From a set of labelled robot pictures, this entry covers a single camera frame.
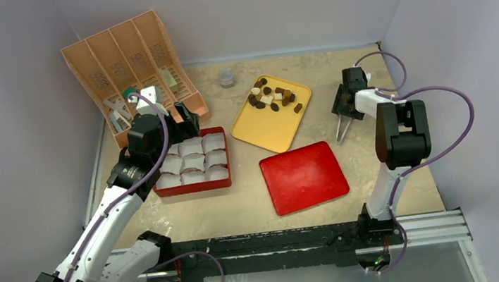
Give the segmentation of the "dark chocolate piece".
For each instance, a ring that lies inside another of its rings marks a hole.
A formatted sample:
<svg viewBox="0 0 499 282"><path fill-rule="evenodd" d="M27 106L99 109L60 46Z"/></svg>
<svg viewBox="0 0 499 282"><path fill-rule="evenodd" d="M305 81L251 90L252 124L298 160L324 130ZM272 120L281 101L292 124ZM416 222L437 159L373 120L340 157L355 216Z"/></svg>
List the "dark chocolate piece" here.
<svg viewBox="0 0 499 282"><path fill-rule="evenodd" d="M293 109L293 111L298 114L302 110L302 107L303 107L303 104L301 104L301 103L297 104L295 106L295 108Z"/></svg>

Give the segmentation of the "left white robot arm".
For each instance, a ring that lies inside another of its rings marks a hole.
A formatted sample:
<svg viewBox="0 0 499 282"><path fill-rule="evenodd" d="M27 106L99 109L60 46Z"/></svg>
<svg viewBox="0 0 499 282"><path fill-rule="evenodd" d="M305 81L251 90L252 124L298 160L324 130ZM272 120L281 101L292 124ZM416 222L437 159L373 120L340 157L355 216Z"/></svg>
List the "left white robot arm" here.
<svg viewBox="0 0 499 282"><path fill-rule="evenodd" d="M55 272L42 272L35 282L133 282L148 269L165 271L183 257L174 254L169 237L146 231L124 255L109 261L123 229L160 178L169 148L199 135L199 116L182 102L173 108L181 121L163 109L140 111L134 117L128 143L120 150L89 224Z"/></svg>

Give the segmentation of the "metal tongs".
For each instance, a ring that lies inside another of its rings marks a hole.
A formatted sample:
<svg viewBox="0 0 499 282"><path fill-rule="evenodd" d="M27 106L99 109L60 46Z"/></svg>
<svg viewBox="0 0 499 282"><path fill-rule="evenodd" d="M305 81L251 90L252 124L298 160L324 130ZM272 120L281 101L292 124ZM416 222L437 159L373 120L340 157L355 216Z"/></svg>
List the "metal tongs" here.
<svg viewBox="0 0 499 282"><path fill-rule="evenodd" d="M338 114L338 124L335 132L335 141L337 145L340 145L345 140L347 131L350 128L352 121L352 118Z"/></svg>

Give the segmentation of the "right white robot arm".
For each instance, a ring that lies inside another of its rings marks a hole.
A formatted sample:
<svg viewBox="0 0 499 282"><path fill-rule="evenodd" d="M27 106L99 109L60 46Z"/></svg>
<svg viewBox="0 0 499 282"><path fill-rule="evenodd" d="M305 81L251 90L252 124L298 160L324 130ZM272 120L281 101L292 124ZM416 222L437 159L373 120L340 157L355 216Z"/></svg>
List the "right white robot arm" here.
<svg viewBox="0 0 499 282"><path fill-rule="evenodd" d="M370 116L376 125L375 150L381 165L374 190L357 222L358 238L371 246L396 230L394 206L409 172L431 154L426 105L420 99L399 101L380 96L359 67L344 69L341 77L332 113L348 123Z"/></svg>

